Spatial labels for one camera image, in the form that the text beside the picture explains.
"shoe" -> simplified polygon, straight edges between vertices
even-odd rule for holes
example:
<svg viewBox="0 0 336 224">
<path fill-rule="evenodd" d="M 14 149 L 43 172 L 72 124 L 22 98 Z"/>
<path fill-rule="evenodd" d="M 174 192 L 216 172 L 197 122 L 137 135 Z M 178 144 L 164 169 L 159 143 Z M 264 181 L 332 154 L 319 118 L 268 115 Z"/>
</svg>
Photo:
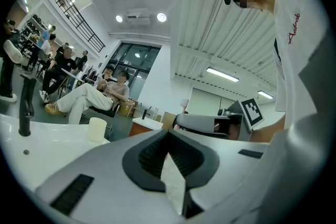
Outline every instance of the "shoe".
<svg viewBox="0 0 336 224">
<path fill-rule="evenodd" d="M 39 91 L 39 93 L 40 93 L 41 99 L 43 101 L 43 104 L 46 104 L 46 103 L 50 102 L 49 95 L 47 94 L 46 91 Z"/>
<path fill-rule="evenodd" d="M 51 115 L 64 115 L 63 112 L 59 111 L 57 103 L 47 104 L 44 108 Z"/>
<path fill-rule="evenodd" d="M 13 63 L 21 63 L 23 60 L 21 52 L 9 40 L 4 43 L 4 50 Z"/>
<path fill-rule="evenodd" d="M 15 103 L 17 101 L 17 96 L 15 94 L 8 94 L 8 95 L 0 95 L 0 100 Z"/>
</svg>

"desk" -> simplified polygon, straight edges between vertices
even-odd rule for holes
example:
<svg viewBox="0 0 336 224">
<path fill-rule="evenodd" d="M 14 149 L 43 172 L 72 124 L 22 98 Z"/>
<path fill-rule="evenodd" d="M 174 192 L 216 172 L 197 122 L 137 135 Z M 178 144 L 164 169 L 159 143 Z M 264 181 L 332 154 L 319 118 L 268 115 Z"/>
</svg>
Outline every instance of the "desk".
<svg viewBox="0 0 336 224">
<path fill-rule="evenodd" d="M 62 71 L 63 71 L 65 74 L 67 74 L 67 75 L 73 77 L 74 79 L 77 79 L 78 81 L 80 81 L 80 82 L 82 82 L 82 83 L 85 83 L 83 80 L 81 80 L 80 78 L 77 78 L 74 74 L 71 74 L 71 73 L 68 72 L 67 70 L 65 70 L 65 69 L 62 68 Z"/>
<path fill-rule="evenodd" d="M 132 120 L 132 128 L 129 136 L 162 129 L 163 123 L 145 118 L 135 118 Z"/>
</svg>

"white cylinder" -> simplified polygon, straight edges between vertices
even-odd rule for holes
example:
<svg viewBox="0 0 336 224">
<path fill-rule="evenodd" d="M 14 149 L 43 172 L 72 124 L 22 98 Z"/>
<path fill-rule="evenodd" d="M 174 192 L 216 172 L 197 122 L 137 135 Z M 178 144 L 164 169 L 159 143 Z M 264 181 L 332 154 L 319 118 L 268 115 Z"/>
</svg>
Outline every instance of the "white cylinder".
<svg viewBox="0 0 336 224">
<path fill-rule="evenodd" d="M 99 118 L 90 118 L 89 140 L 102 142 L 104 140 L 106 121 Z"/>
</svg>

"black railing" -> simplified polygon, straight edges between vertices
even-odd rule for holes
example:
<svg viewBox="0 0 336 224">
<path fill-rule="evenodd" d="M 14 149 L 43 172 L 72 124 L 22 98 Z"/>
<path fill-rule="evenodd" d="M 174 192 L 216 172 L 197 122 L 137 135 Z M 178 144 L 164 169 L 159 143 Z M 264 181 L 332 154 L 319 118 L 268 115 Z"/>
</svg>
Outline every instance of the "black railing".
<svg viewBox="0 0 336 224">
<path fill-rule="evenodd" d="M 93 49 L 100 52 L 105 47 L 104 43 L 84 20 L 75 4 L 71 3 L 71 0 L 55 0 L 55 2 Z"/>
</svg>

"ceiling light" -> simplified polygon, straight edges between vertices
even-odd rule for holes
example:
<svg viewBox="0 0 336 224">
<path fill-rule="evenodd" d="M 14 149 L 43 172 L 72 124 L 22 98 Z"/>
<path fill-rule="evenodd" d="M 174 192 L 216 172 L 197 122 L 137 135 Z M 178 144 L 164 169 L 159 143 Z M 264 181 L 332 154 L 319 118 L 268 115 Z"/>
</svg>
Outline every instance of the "ceiling light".
<svg viewBox="0 0 336 224">
<path fill-rule="evenodd" d="M 210 73 L 212 73 L 212 74 L 221 76 L 221 77 L 223 77 L 223 78 L 229 79 L 229 80 L 234 81 L 234 82 L 239 81 L 239 79 L 237 79 L 237 78 L 235 78 L 235 77 L 232 77 L 232 76 L 230 76 L 230 75 L 228 75 L 228 74 L 226 74 L 226 73 L 220 72 L 220 71 L 218 71 L 218 70 L 216 70 L 216 69 L 213 69 L 213 68 L 211 68 L 211 67 L 208 67 L 206 71 L 207 71 L 207 72 L 210 72 Z"/>
<path fill-rule="evenodd" d="M 116 16 L 116 20 L 117 20 L 118 22 L 120 22 L 120 23 L 121 23 L 121 22 L 122 22 L 122 17 L 121 17 L 121 16 L 119 16 L 119 15 L 117 15 L 117 16 Z"/>
<path fill-rule="evenodd" d="M 258 91 L 259 94 L 261 94 L 262 96 L 265 96 L 268 99 L 273 99 L 273 96 L 270 96 L 269 94 L 263 92 L 263 91 Z"/>
<path fill-rule="evenodd" d="M 167 20 L 167 16 L 164 13 L 159 13 L 158 20 L 163 23 Z"/>
</svg>

